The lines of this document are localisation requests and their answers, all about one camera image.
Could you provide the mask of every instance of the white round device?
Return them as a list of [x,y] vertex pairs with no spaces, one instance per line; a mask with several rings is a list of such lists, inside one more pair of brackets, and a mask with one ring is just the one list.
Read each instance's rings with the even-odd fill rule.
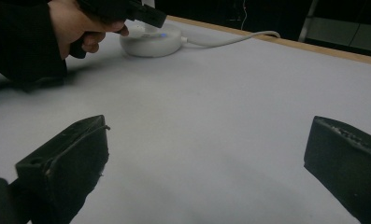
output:
[[161,29],[146,29],[143,25],[128,28],[128,36],[120,36],[121,47],[130,55],[138,57],[163,57],[181,47],[181,31],[171,24]]

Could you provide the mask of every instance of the white table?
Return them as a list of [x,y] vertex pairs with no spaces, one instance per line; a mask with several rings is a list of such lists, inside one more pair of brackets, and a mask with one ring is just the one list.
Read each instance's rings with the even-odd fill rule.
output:
[[72,223],[358,223],[303,156],[314,116],[371,134],[371,64],[258,39],[135,58],[114,34],[67,63],[77,73],[62,87],[0,90],[0,177],[17,178],[14,164],[73,122],[105,115],[109,161]]

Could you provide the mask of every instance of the wooden table edge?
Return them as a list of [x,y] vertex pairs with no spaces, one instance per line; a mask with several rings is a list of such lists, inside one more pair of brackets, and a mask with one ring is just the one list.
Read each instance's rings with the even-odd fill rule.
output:
[[[247,32],[247,31],[241,31],[241,30],[237,30],[234,28],[219,26],[219,25],[210,24],[210,23],[201,22],[201,21],[192,21],[192,20],[188,20],[188,19],[184,19],[180,17],[167,16],[167,19],[170,21],[177,21],[177,22],[181,22],[185,24],[200,26],[200,27],[223,31],[223,32],[232,33],[236,35],[250,34],[250,32]],[[256,36],[255,38],[262,39],[264,41],[269,41],[269,42],[276,43],[276,44],[280,44],[280,45],[284,45],[284,46],[288,46],[288,47],[292,47],[292,48],[296,48],[296,49],[309,50],[309,51],[313,51],[313,52],[317,52],[321,54],[331,55],[337,58],[349,59],[349,60],[353,60],[356,62],[371,64],[371,56],[346,52],[346,51],[337,50],[337,49],[328,49],[328,48],[324,48],[320,46],[309,45],[309,44],[291,41],[291,40],[282,39],[282,38],[275,38],[273,36],[267,36],[267,35],[259,35],[259,36]]]

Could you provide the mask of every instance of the person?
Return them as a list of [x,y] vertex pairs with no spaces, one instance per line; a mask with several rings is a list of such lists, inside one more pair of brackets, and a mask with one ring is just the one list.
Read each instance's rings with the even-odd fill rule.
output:
[[0,73],[20,82],[64,77],[71,44],[96,53],[106,32],[128,35],[124,21],[105,22],[76,0],[0,0]]

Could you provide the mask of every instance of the dark background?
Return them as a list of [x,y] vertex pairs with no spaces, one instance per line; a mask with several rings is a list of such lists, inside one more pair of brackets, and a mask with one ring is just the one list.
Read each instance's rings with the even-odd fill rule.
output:
[[[298,41],[312,0],[247,0],[243,30],[273,30]],[[246,14],[243,0],[155,0],[168,15],[241,29]],[[371,24],[371,0],[319,0],[313,17]],[[371,50],[306,39],[308,44],[371,56]]]
[[[312,0],[248,0],[243,30],[277,31],[283,38],[298,40]],[[155,0],[168,15],[241,29],[245,18],[243,0]]]

